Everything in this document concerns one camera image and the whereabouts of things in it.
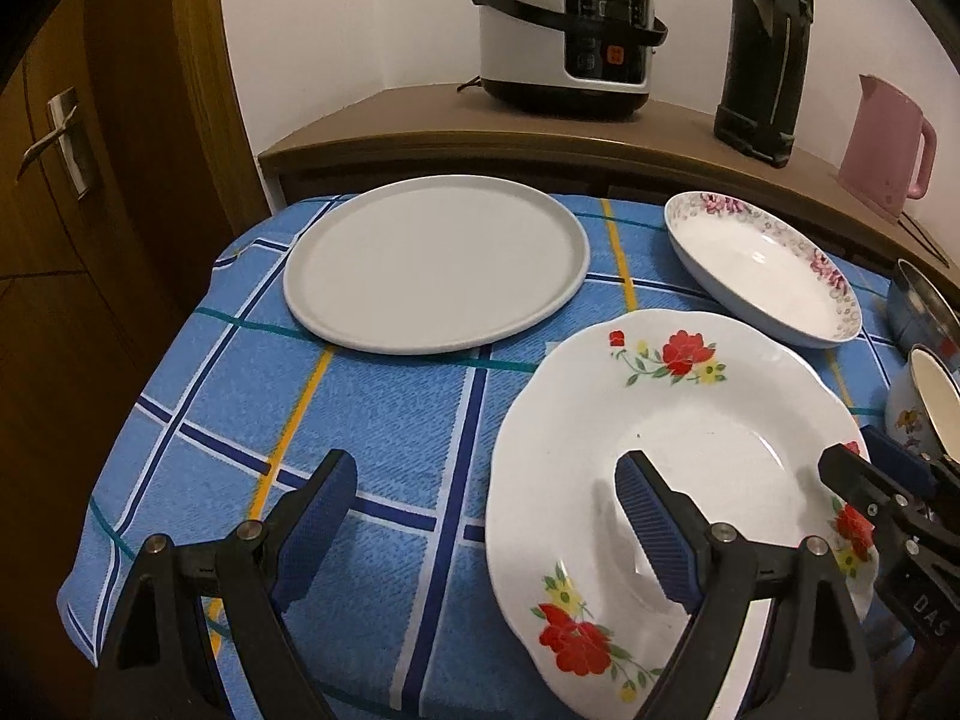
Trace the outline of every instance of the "metal bowl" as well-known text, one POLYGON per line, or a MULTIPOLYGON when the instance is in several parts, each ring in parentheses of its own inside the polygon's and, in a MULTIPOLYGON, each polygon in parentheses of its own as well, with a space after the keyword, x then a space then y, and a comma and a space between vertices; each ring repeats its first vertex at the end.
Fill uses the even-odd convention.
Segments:
POLYGON ((896 261, 887 292, 887 319, 904 354, 920 343, 948 370, 960 370, 960 322, 939 290, 906 260, 896 261))

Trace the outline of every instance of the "white cup with floral print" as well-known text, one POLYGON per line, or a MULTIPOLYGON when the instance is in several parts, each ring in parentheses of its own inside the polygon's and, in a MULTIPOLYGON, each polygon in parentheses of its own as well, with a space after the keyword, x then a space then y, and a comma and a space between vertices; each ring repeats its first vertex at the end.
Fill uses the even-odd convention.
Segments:
POLYGON ((916 454, 960 453, 960 389, 930 349, 916 344, 890 386, 887 435, 916 454))

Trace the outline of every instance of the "tablecloth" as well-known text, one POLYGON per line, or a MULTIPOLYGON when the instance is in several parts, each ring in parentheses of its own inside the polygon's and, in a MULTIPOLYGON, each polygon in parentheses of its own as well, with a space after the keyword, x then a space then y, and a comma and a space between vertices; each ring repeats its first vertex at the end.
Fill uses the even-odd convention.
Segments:
MULTIPOLYGON (((680 265, 661 207, 557 196, 592 253, 582 289, 555 316, 442 357, 329 346, 294 321, 281 276, 299 235, 347 199, 301 201, 214 263, 208 294, 138 397, 93 490, 59 591, 66 631, 96 664, 146 536, 222 538, 264 517, 342 448, 357 462, 357 498, 309 593, 284 617, 339 717, 573 718, 493 598, 484 507, 497 429, 552 344, 583 327, 637 307, 726 312, 680 265)), ((883 317, 888 282, 837 263, 860 300, 863 332, 835 350, 797 351, 861 425, 880 424, 904 365, 883 317)), ((392 289, 390 274, 382 288, 392 289)), ((256 718, 222 605, 208 602, 208 614, 234 712, 256 718)))

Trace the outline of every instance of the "pink pitcher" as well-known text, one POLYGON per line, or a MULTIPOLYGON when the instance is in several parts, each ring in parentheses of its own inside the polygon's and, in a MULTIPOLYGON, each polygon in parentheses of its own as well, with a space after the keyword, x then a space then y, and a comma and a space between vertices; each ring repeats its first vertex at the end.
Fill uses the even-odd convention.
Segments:
POLYGON ((906 199, 926 194, 937 151, 937 133, 920 106, 896 86, 861 76, 863 97, 837 180, 883 218, 896 221, 906 199), (910 183, 923 137, 917 181, 910 183))

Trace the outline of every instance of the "floral plate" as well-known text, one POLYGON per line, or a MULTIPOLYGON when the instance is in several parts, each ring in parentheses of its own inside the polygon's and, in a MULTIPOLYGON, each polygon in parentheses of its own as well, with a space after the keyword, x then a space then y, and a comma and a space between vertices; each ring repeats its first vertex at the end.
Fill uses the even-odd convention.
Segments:
POLYGON ((683 266, 744 322, 822 349, 859 334, 863 317, 846 277, 785 221, 711 191, 675 194, 664 218, 683 266))
MULTIPOLYGON (((819 533, 867 613, 872 526, 835 499, 817 461, 860 432, 796 353, 718 314, 635 311, 552 351, 493 448, 487 561, 507 623, 575 712, 628 720, 688 615, 664 596, 613 491, 617 458, 642 449, 710 521, 795 546, 819 533)), ((736 714, 769 602, 748 613, 712 717, 736 714)))

